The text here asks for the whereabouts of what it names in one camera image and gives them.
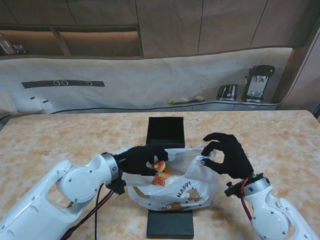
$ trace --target cabinet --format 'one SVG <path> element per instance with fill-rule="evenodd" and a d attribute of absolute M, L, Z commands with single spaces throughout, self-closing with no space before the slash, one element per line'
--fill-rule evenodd
<path fill-rule="evenodd" d="M 4 0 L 0 0 L 0 24 L 17 24 Z"/>
<path fill-rule="evenodd" d="M 198 53 L 202 0 L 136 0 L 143 56 Z"/>
<path fill-rule="evenodd" d="M 67 0 L 77 25 L 137 24 L 135 0 Z"/>
<path fill-rule="evenodd" d="M 319 11 L 319 0 L 268 0 L 251 47 L 303 46 Z"/>
<path fill-rule="evenodd" d="M 21 25 L 75 25 L 66 0 L 6 0 Z"/>
<path fill-rule="evenodd" d="M 267 0 L 203 0 L 199 54 L 250 47 Z"/>

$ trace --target black stripe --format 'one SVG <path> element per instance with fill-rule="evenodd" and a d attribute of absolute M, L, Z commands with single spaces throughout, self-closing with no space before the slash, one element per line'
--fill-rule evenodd
<path fill-rule="evenodd" d="M 85 87 L 105 87 L 103 81 L 80 81 L 80 80 L 50 80 L 50 81 L 25 81 L 22 82 L 25 89 L 41 87 L 65 87 L 65 86 L 85 86 Z"/>

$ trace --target countertop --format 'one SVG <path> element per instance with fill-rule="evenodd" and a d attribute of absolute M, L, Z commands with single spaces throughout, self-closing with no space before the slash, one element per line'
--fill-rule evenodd
<path fill-rule="evenodd" d="M 11 119 L 0 131 L 0 217 L 59 161 L 85 165 L 95 154 L 143 145 L 148 117 L 156 116 L 184 117 L 186 147 L 205 146 L 202 138 L 209 133 L 234 134 L 255 172 L 263 172 L 273 184 L 273 194 L 291 201 L 320 236 L 320 123 L 304 110 L 55 114 Z M 223 160 L 221 152 L 216 160 Z M 231 180 L 219 176 L 219 190 L 211 206 L 193 211 L 195 240 L 256 238 L 240 200 L 224 194 Z M 50 197 L 67 204 L 56 190 Z M 98 239 L 145 239 L 147 217 L 148 210 L 127 193 L 114 194 L 98 211 Z M 70 239 L 93 240 L 94 217 Z"/>

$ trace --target kitchen counter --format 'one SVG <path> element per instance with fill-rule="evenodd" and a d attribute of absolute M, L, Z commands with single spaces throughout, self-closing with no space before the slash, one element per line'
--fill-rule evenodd
<path fill-rule="evenodd" d="M 157 116 L 184 117 L 189 148 L 205 146 L 202 138 L 209 133 L 234 134 L 255 172 L 263 172 L 273 184 L 273 194 L 291 201 L 320 236 L 320 123 L 304 110 L 55 114 L 11 119 L 0 131 L 0 217 L 59 161 L 85 165 L 95 154 L 143 145 L 148 117 Z M 216 160 L 223 160 L 221 152 Z M 219 190 L 211 206 L 193 211 L 195 240 L 256 238 L 241 201 L 224 194 L 231 180 L 219 176 Z M 57 190 L 50 192 L 50 198 L 68 204 Z M 95 200 L 82 216 L 94 205 Z M 145 239 L 147 217 L 148 210 L 127 193 L 114 194 L 98 211 L 98 239 Z M 94 217 L 70 239 L 93 240 Z"/>

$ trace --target kitchen appliance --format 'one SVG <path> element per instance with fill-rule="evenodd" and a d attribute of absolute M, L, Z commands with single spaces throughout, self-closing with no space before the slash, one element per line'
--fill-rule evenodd
<path fill-rule="evenodd" d="M 264 100 L 264 92 L 271 76 L 275 73 L 275 67 L 271 65 L 256 65 L 249 70 L 249 76 L 245 78 L 245 88 L 242 95 L 244 102 L 261 103 Z"/>
<path fill-rule="evenodd" d="M 237 99 L 237 84 L 222 85 L 216 96 L 217 100 L 235 101 Z"/>

